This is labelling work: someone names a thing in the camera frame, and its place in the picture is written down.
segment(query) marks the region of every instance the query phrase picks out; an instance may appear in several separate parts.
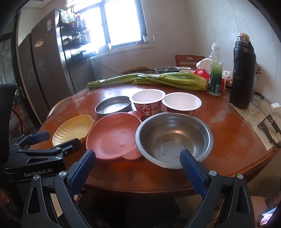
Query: windowsill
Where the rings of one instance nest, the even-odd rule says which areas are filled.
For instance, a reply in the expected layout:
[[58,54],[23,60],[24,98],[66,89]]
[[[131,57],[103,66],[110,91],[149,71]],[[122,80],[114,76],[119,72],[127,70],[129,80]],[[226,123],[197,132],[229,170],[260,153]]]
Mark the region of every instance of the windowsill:
[[90,59],[97,59],[97,58],[100,58],[100,57],[103,57],[103,56],[112,55],[112,54],[116,54],[116,53],[121,53],[121,52],[125,52],[125,51],[138,50],[138,49],[147,49],[147,48],[155,48],[155,47],[152,46],[150,43],[147,43],[147,44],[135,44],[135,45],[125,46],[125,47],[118,47],[118,48],[111,49],[109,51],[98,53],[97,55],[91,57]]

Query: round wooden table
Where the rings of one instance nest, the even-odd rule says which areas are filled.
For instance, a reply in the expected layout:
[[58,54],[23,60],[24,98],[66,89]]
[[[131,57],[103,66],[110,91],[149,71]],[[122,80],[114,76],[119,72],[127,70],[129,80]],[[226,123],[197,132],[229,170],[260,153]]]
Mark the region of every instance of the round wooden table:
[[[265,146],[243,117],[228,103],[229,91],[220,96],[211,96],[206,91],[193,92],[167,86],[122,84],[97,89],[84,89],[65,99],[44,122],[39,132],[49,131],[48,141],[32,146],[32,149],[48,149],[52,145],[55,131],[65,121],[78,116],[90,115],[95,122],[98,116],[95,107],[101,101],[114,96],[130,96],[147,88],[172,92],[188,92],[198,96],[202,106],[195,116],[202,119],[211,129],[214,146],[209,157],[203,162],[209,170],[216,170],[223,176],[243,174],[246,179],[262,168],[277,151],[266,150]],[[86,151],[85,142],[79,151],[65,158],[66,168],[78,161]],[[141,193],[193,193],[192,186],[183,170],[159,167],[144,157],[130,161],[118,159],[105,161],[97,159],[85,187],[106,190]]]

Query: bottle cap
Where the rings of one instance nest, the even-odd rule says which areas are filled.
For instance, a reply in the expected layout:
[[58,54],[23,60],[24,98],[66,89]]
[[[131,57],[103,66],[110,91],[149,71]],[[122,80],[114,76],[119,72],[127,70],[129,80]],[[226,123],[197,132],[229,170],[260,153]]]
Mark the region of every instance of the bottle cap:
[[238,34],[239,37],[247,37],[250,39],[249,35],[247,33],[239,33]]
[[220,46],[217,43],[213,43],[212,50],[220,51],[221,48],[220,48]]

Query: metal bowl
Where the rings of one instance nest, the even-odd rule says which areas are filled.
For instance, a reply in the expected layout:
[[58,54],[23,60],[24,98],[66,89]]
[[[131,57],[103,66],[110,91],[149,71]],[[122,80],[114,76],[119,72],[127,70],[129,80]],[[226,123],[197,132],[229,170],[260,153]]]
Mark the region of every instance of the metal bowl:
[[95,108],[96,113],[102,117],[116,112],[129,112],[131,110],[131,101],[127,96],[108,98],[100,102]]
[[197,161],[204,161],[213,147],[213,135],[199,118],[164,112],[149,117],[138,127],[136,145],[152,163],[181,169],[180,152],[188,149]]
[[178,67],[157,67],[157,68],[155,68],[155,71],[157,74],[179,72],[179,70],[180,70],[180,68],[178,68]]

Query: white wall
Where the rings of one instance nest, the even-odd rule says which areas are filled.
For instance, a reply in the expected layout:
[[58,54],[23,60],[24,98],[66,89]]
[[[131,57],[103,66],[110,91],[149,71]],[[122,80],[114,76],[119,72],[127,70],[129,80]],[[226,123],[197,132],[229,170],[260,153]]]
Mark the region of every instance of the white wall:
[[255,88],[281,104],[281,43],[263,15],[247,0],[142,0],[152,49],[132,50],[92,60],[95,76],[104,79],[136,66],[175,66],[176,54],[208,57],[218,42],[224,68],[233,69],[238,32],[249,34],[262,67]]
[[29,32],[53,9],[65,9],[65,0],[52,0],[43,8],[24,7],[19,19],[19,45]]

